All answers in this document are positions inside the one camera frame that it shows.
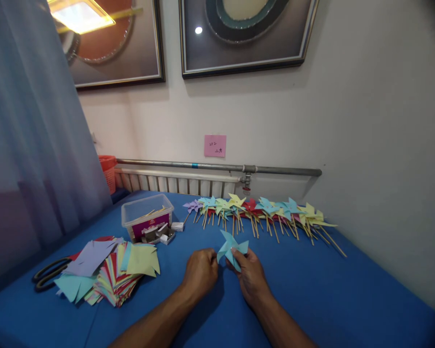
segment black scissors handle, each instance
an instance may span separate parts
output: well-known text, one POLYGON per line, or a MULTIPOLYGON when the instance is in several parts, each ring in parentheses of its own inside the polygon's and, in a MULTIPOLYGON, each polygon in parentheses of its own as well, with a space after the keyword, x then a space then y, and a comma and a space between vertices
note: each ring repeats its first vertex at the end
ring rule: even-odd
POLYGON ((62 258, 38 271, 34 275, 34 277, 32 277, 32 282, 36 283, 34 290, 36 292, 42 292, 54 287, 55 283, 52 279, 59 275, 64 269, 66 269, 66 267, 68 267, 68 263, 70 263, 71 261, 72 260, 70 258, 62 258))

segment stack of colored paper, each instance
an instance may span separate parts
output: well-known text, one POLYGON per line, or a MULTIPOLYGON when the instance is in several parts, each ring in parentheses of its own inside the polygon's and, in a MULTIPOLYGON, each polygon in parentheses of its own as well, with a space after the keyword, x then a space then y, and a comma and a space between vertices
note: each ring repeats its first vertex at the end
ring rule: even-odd
POLYGON ((135 285, 143 275, 156 277, 160 273, 156 248, 150 244, 133 245, 130 242, 120 244, 115 253, 104 261, 92 294, 86 301, 91 305, 106 298, 113 306, 121 307, 130 297, 135 285))
POLYGON ((68 301, 76 304, 91 292, 100 264, 118 243, 124 242, 122 238, 100 239, 88 242, 80 253, 71 257, 73 261, 63 270, 61 277, 54 281, 59 287, 57 295, 64 293, 68 301))

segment finger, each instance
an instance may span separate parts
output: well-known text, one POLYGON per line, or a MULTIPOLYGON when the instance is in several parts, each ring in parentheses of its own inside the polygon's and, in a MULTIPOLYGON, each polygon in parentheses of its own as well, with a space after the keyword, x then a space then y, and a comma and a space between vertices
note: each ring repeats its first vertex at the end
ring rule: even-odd
POLYGON ((229 262, 229 260, 226 258, 226 265, 227 265, 227 267, 231 270, 231 271, 233 271, 236 275, 238 275, 238 272, 237 272, 237 270, 235 269, 235 267, 233 266, 233 264, 231 264, 230 262, 229 262))
POLYGON ((209 262, 211 262, 213 259, 215 259, 218 254, 213 248, 206 248, 202 250, 203 253, 208 257, 209 262))
POLYGON ((256 261, 256 260, 258 260, 258 256, 256 256, 254 251, 251 250, 250 248, 248 248, 248 252, 246 253, 246 258, 248 259, 248 261, 256 261))
POLYGON ((211 261, 211 269, 213 270, 213 273, 218 273, 218 263, 217 259, 214 258, 213 261, 211 261))
POLYGON ((235 257, 241 268, 244 268, 248 262, 244 254, 238 251, 236 248, 231 248, 232 255, 235 257))

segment framed picture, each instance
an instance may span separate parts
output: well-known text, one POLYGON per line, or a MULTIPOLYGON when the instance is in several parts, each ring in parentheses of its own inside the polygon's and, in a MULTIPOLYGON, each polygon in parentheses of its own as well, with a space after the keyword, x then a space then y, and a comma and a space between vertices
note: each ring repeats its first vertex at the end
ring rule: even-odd
POLYGON ((77 90, 165 81, 159 0, 50 0, 49 5, 77 90), (59 8, 52 11, 51 1, 64 1, 63 11, 72 16, 82 13, 83 25, 93 20, 87 6, 101 9, 109 25, 77 33, 61 22, 59 8), (85 12, 75 8, 80 4, 85 12))
POLYGON ((319 0, 179 0, 184 79, 298 66, 319 0))

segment metal pipe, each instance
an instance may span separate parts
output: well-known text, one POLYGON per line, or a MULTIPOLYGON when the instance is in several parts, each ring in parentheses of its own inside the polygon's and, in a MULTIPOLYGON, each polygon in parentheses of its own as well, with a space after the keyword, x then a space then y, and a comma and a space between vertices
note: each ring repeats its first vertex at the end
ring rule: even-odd
POLYGON ((192 169, 212 169, 224 170, 231 172, 244 173, 266 173, 266 174, 288 174, 288 175, 305 175, 305 176, 321 176, 321 169, 309 168, 282 168, 282 167, 257 167, 255 165, 232 165, 232 164, 209 164, 209 163, 188 163, 188 162, 169 162, 169 161, 154 161, 143 159, 117 159, 119 164, 138 164, 151 165, 159 167, 175 167, 175 168, 192 168, 192 169))

